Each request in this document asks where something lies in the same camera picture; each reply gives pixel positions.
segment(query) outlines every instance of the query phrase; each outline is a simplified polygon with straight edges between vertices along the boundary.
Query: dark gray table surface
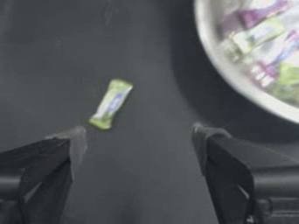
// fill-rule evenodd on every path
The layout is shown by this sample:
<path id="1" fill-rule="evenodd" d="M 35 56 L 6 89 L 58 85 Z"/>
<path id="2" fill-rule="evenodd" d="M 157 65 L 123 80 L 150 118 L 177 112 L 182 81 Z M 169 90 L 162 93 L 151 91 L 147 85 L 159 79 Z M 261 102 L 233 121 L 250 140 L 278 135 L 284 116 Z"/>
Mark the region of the dark gray table surface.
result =
<path id="1" fill-rule="evenodd" d="M 191 0 L 5 0 L 2 150 L 85 125 L 65 223 L 217 223 L 191 142 L 197 121 L 297 155 L 299 128 L 245 100 L 199 44 Z M 87 124 L 109 82 L 135 90 L 114 129 Z"/>

